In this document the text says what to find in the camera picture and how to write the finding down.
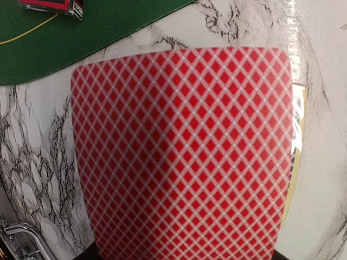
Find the metal fixture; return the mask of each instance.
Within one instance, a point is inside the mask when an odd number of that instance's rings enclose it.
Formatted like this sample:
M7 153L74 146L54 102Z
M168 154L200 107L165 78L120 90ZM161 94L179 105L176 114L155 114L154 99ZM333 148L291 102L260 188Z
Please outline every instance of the metal fixture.
M19 259L35 260L36 258L33 255L40 253L45 260L57 260L54 254L52 253L51 249L47 245L46 241L43 239L41 234L37 231L37 229L34 226L31 226L27 223L20 223L20 222L9 225L4 220L0 220L0 233L4 238L8 239L8 241L12 240L12 235L21 233L21 232L24 232L30 235L35 240L35 243L39 250L34 252L29 252L30 250L28 250L26 251L26 253L22 254L21 256L22 258L20 258L19 255L17 255Z

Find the green felt mat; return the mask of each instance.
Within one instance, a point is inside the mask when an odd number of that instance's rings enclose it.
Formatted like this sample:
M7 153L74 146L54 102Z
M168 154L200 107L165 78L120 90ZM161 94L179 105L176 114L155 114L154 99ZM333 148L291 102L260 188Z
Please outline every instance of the green felt mat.
M0 45L0 86L46 76L194 0L85 0L83 21L59 16L14 42ZM0 1L0 42L52 17Z

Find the yellow cable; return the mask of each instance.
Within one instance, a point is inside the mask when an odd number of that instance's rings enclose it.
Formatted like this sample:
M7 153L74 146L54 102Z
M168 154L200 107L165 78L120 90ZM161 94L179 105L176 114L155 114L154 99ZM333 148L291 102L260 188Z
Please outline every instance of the yellow cable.
M58 14L52 16L51 18L45 20L43 23L40 23L38 26L36 26L36 27L30 29L29 31L25 32L24 34L18 35L17 37L14 37L14 38L12 38L12 39L10 39L10 40L4 41L4 42L0 42L0 45L4 45L4 44L10 43L10 42L13 42L13 41L15 41L15 40L17 40L17 39L19 39L19 38L22 38L23 36L25 36L25 35L27 35L27 34L33 32L33 31L35 31L36 29L38 29L38 28L44 26L46 23L49 23L50 21L52 21L52 20L53 20L54 18L56 18L57 16L58 16Z

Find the white marble surface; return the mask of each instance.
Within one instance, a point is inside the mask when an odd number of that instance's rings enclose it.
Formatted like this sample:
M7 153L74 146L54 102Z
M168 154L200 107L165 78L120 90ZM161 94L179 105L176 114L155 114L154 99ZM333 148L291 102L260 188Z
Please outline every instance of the white marble surface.
M20 218L59 260L93 241L74 161L70 76L104 59L176 48L287 50L293 81L309 88L297 187L277 250L289 259L346 259L347 2L200 0L51 76L0 88L1 175Z

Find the red and white lattice pattern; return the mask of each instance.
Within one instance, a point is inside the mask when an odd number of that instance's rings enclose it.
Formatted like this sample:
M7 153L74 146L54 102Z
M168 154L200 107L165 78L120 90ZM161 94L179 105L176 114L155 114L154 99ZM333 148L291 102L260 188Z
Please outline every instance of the red and white lattice pattern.
M78 68L76 157L101 256L271 259L290 176L290 71L264 48Z

